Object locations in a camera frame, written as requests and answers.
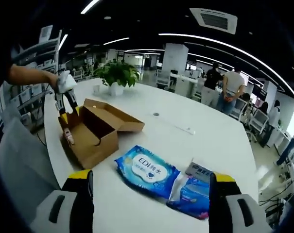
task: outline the cable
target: cable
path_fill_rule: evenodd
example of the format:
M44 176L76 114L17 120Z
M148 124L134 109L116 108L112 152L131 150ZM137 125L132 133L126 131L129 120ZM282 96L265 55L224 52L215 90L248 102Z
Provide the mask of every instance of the cable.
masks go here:
M49 89L49 84L47 85L47 87L45 88L45 92L44 92L44 95L42 96L42 97L45 97L45 95L46 95L46 93L47 93L47 91L48 91L48 89ZM38 107L38 111L37 111L37 113L36 113L36 120L35 120L35 127L36 127L36 124L37 124L37 122L38 122L38 120L39 120L39 112L40 112L40 106ZM47 147L46 146L46 144L41 140L41 138L40 138L40 136L39 136L39 133L38 132L36 132L36 136L38 137L38 139L40 140L40 142L45 146L45 147Z
M281 193L283 193L283 192L285 192L285 190L286 189L288 189L290 186L291 186L291 184L292 183L294 183L294 180L282 191L282 192L280 192L280 193L278 193L278 194L276 194L276 195L274 195L273 197L271 197L271 198L269 198L268 200L261 200L261 201L259 201L259 202L264 202L264 204L265 203L267 203L268 201L276 201L276 200L272 200L272 198L275 198L277 195L280 195Z
M278 201L279 199L276 199L276 200L270 200L270 201ZM259 201L259 202L262 202L262 201ZM266 204L267 202L263 203L263 204L260 204L259 206L263 206L264 204Z
M267 212L268 209L270 209L271 207L276 206L276 205L278 206L278 203L274 204L274 205L270 205L268 208L265 209L265 212Z

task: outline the round white table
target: round white table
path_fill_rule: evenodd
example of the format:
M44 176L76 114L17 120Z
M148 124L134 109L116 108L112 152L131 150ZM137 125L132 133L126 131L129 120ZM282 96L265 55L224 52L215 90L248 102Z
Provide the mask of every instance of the round white table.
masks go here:
M143 121L145 126L140 133L120 133L120 149L93 168L94 232L208 232L207 220L172 210L123 183L114 160L137 144L182 172L195 158L206 168L232 176L242 193L258 201L255 160L241 123L196 101L142 84L126 88L122 96L115 98L107 95L107 87L101 85L100 93L94 95L93 86L100 83L98 79L78 83L74 90L78 104L82 105L85 98L105 101ZM65 107L70 109L66 98ZM54 96L46 96L46 143L62 187L75 167L61 146L58 116ZM195 134L182 130L187 127Z

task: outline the potted plant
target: potted plant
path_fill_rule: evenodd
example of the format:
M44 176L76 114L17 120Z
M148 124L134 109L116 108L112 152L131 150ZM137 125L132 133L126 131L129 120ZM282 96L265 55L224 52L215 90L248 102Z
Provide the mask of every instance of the potted plant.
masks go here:
M108 62L94 71L94 76L101 78L103 84L109 86L109 94L119 96L123 93L128 84L129 87L135 86L139 80L137 69L125 62Z

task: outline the sanitary pad package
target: sanitary pad package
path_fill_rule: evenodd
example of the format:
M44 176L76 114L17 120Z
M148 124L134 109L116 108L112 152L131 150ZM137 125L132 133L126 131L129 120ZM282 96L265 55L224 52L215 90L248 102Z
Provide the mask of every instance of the sanitary pad package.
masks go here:
M208 217L209 183L184 176L177 180L167 206L198 219Z
M149 194L166 199L169 198L173 183L180 173L174 166L140 146L134 146L115 161L129 183Z

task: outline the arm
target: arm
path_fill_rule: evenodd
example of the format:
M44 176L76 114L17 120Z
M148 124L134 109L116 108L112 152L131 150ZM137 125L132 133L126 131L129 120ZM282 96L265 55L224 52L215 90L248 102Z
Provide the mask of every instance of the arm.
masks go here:
M235 96L232 97L233 100L236 100L238 97L240 97L244 93L244 89L245 89L245 86L244 85L241 85L239 87L238 92L235 94Z
M228 77L224 75L223 79L223 93L224 93L224 98L226 98L226 86L228 84Z
M8 75L8 83L14 85L30 85L48 83L52 88L57 87L57 75L44 70L28 69L12 65Z

